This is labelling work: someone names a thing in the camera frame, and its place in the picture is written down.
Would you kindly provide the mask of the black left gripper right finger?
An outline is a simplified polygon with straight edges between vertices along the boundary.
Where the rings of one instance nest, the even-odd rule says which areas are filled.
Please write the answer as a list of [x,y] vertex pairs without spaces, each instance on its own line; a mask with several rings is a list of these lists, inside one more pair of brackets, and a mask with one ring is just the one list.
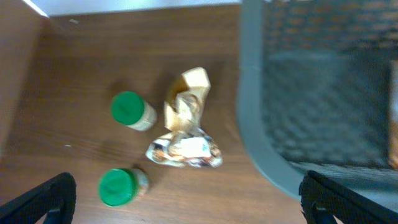
[[397,212],[313,170],[299,186],[302,214],[309,224],[397,223]]

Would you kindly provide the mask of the grey plastic laundry basket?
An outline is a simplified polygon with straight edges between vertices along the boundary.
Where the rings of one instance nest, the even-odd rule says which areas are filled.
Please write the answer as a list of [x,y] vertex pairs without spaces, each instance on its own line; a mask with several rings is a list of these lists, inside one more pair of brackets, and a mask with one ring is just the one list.
[[237,119],[247,154],[299,200],[314,170],[397,210],[397,2],[243,1]]

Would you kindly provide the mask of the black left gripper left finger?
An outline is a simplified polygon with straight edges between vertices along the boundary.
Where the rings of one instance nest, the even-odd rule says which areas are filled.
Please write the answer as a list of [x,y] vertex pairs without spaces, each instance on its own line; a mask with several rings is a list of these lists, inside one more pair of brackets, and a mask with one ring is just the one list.
[[76,205],[76,182],[63,172],[1,206],[1,223],[71,224]]

